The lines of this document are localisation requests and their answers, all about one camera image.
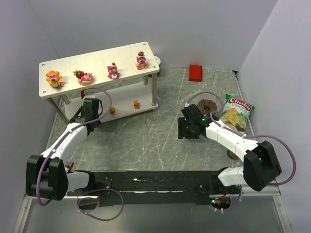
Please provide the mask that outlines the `orange bear toy bottom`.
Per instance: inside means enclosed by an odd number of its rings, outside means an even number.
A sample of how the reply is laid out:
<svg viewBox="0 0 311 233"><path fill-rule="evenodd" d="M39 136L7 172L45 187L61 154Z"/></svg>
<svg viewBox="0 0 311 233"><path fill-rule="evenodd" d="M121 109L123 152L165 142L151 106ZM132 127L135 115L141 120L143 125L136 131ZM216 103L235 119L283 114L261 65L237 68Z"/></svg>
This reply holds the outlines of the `orange bear toy bottom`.
<svg viewBox="0 0 311 233"><path fill-rule="evenodd" d="M115 113L116 113L116 110L115 110L115 108L112 106L111 108L110 108L110 114L111 115L114 115Z"/></svg>

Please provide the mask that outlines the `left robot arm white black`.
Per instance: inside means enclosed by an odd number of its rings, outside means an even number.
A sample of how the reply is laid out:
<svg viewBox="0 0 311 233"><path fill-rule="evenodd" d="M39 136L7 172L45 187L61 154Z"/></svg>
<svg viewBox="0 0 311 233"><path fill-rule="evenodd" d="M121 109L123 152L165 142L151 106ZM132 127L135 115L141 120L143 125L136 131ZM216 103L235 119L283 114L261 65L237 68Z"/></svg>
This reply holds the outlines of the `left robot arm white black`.
<svg viewBox="0 0 311 233"><path fill-rule="evenodd" d="M99 108L102 101L85 98L83 105L69 121L63 134L41 155L32 155L26 164L26 195L62 200L71 190L85 188L90 184L89 172L67 173L65 164L77 147L100 124Z"/></svg>

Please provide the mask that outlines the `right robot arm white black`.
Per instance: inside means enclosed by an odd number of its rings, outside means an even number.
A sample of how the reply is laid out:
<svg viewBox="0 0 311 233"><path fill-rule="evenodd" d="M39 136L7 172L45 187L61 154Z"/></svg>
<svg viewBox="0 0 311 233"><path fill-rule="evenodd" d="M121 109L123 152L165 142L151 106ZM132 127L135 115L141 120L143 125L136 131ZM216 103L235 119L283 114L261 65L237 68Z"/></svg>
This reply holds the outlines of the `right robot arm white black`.
<svg viewBox="0 0 311 233"><path fill-rule="evenodd" d="M186 104L181 112L178 139L203 136L224 146L243 162L243 166L218 171L217 180L222 186L247 185L259 192L282 173L274 147L268 141L260 143L247 139L245 135L237 135L221 120L213 121L204 116L194 104Z"/></svg>

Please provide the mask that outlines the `pink bear strawberry cake toy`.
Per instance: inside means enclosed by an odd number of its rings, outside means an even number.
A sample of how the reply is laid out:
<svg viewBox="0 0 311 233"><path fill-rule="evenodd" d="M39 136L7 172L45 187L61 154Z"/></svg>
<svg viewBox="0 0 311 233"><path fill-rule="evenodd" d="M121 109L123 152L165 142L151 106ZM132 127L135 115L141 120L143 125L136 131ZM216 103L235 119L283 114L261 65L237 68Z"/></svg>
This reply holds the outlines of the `pink bear strawberry cake toy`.
<svg viewBox="0 0 311 233"><path fill-rule="evenodd" d="M136 62L135 62L137 70L142 70L148 68L148 61L145 57L145 54L143 51L138 52L136 56Z"/></svg>

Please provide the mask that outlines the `pink bear cupcake toy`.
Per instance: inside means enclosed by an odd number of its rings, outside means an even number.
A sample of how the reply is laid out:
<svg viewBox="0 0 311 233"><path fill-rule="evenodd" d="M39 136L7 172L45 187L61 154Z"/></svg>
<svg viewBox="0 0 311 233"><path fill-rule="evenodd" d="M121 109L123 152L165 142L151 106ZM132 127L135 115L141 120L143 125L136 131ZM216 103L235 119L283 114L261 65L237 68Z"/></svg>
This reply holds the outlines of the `pink bear cupcake toy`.
<svg viewBox="0 0 311 233"><path fill-rule="evenodd" d="M108 78L110 79L117 79L120 76L117 65L114 62L107 67L107 71L108 71Z"/></svg>

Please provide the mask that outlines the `orange bear toy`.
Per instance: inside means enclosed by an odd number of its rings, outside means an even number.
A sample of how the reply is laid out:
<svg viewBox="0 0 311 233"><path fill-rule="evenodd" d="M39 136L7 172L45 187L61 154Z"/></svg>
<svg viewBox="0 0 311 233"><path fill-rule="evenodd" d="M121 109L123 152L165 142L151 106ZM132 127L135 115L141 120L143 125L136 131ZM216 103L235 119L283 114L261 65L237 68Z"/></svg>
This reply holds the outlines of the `orange bear toy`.
<svg viewBox="0 0 311 233"><path fill-rule="evenodd" d="M133 101L133 106L134 106L135 109L139 109L140 108L140 103L137 100L135 100L135 101Z"/></svg>
<svg viewBox="0 0 311 233"><path fill-rule="evenodd" d="M110 108L110 114L111 115L114 115L115 113L116 113L116 110L115 110L115 108L112 106L111 108Z"/></svg>

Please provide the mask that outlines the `pink bear donut toy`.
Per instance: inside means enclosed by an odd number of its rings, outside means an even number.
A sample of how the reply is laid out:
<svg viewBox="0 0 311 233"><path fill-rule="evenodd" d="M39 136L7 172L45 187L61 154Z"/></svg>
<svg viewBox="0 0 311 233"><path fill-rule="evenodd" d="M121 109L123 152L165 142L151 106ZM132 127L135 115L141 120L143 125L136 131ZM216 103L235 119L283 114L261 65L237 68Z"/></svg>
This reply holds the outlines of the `pink bear donut toy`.
<svg viewBox="0 0 311 233"><path fill-rule="evenodd" d="M78 83L82 86L87 86L94 82L92 73L75 70L73 71L73 75L77 78Z"/></svg>

